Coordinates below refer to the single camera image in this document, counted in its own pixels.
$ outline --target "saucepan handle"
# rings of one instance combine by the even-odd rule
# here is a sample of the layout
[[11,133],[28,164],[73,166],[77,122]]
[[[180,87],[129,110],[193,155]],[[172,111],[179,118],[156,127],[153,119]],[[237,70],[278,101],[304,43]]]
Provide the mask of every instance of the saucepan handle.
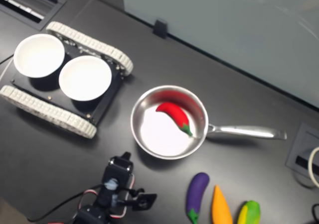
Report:
[[209,124],[207,134],[212,133],[227,133],[266,139],[287,139],[285,131],[260,126],[215,126]]

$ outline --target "white bowl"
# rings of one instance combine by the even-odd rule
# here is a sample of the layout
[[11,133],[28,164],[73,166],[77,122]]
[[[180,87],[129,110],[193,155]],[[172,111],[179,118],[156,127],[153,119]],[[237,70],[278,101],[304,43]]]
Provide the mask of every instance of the white bowl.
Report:
[[55,36],[36,34],[20,42],[14,52],[15,68],[23,75],[41,78],[56,71],[64,60],[64,46]]
[[61,90],[76,101],[90,101],[101,96],[110,86],[109,65],[94,56],[80,56],[62,68],[59,76]]

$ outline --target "robotic arm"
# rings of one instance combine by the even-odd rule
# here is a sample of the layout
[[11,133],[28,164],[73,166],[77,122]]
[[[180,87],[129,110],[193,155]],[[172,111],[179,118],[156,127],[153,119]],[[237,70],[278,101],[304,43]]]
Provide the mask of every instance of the robotic arm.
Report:
[[[92,205],[82,207],[74,224],[111,224],[115,222],[111,208],[132,207],[133,211],[144,211],[152,207],[157,194],[144,194],[144,189],[127,188],[129,180],[133,177],[133,163],[131,154],[125,152],[121,157],[110,159],[102,178],[102,187]],[[119,200],[119,193],[127,191],[131,200]]]

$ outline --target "purple eggplant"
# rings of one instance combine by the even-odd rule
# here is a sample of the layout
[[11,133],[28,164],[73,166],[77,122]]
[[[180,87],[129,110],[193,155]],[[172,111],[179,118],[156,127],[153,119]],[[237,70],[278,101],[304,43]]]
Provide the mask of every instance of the purple eggplant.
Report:
[[186,212],[193,224],[197,224],[201,200],[209,183],[206,173],[197,173],[191,180],[186,197]]

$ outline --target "toy vegetable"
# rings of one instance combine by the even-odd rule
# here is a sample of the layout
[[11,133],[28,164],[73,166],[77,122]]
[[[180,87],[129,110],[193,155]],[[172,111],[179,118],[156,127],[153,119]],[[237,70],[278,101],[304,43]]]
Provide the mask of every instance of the toy vegetable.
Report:
[[233,220],[227,206],[226,200],[216,185],[212,202],[212,219],[214,224],[232,224]]
[[157,107],[156,111],[168,114],[174,120],[181,131],[187,133],[189,136],[192,136],[192,133],[189,129],[189,121],[187,115],[179,106],[170,102],[165,102],[160,104]]
[[259,204],[255,201],[248,201],[240,211],[237,224],[258,224],[259,220]]
[[186,197],[186,211],[193,224],[197,224],[201,200],[209,183],[206,173],[197,173],[191,180]]

